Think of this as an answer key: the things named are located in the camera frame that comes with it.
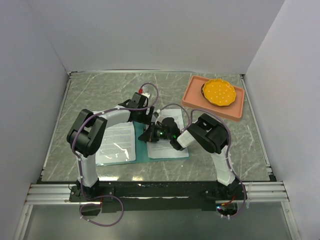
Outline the teal file folder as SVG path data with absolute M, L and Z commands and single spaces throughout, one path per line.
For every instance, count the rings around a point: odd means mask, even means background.
M 138 140 L 138 137 L 143 133 L 146 128 L 145 124 L 133 122 L 134 131 L 135 131 L 135 155 L 136 160 L 129 162 L 129 163 L 122 163 L 117 165 L 123 164 L 137 164 L 137 163 L 151 163 L 151 162 L 159 162 L 159 161 L 168 161 L 168 160 L 177 160 L 182 158 L 173 158 L 173 159 L 153 159 L 148 157 L 148 149 L 147 143 Z

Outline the printed paper sheet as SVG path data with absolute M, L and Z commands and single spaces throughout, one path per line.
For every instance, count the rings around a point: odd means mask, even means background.
M 119 123 L 106 128 L 101 145 L 95 154 L 96 165 L 117 165 L 135 161 L 135 143 L 133 123 Z
M 182 130 L 184 125 L 183 112 L 181 108 L 164 109 L 161 111 L 164 117 L 172 117 L 177 123 L 177 126 Z M 150 159 L 182 159 L 188 158 L 188 149 L 176 150 L 174 149 L 169 140 L 160 139 L 157 142 L 147 142 L 147 152 Z

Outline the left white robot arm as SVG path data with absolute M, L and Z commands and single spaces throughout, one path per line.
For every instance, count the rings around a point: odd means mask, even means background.
M 117 106 L 93 113 L 83 109 L 70 128 L 66 141 L 75 155 L 78 165 L 77 188 L 87 201 L 94 201 L 99 195 L 99 177 L 96 170 L 96 152 L 99 150 L 105 130 L 117 124 L 137 122 L 150 124 L 154 104 L 141 93 L 134 93 Z

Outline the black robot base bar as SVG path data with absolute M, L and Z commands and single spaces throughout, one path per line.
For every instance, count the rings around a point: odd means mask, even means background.
M 94 204 L 102 213 L 216 211 L 218 202 L 230 205 L 246 199 L 247 193 L 238 181 L 229 186 L 217 181 L 101 181 L 93 190 L 77 183 L 71 187 L 69 195 L 71 203 Z

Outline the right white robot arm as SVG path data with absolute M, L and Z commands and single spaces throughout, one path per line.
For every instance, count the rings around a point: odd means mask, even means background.
M 230 136 L 227 128 L 208 114 L 202 114 L 197 121 L 181 131 L 172 117 L 161 117 L 152 121 L 138 137 L 145 143 L 168 140 L 173 149 L 183 151 L 198 143 L 210 153 L 213 160 L 217 181 L 207 193 L 217 200 L 234 199 L 242 192 L 240 181 L 235 176 L 229 161 Z

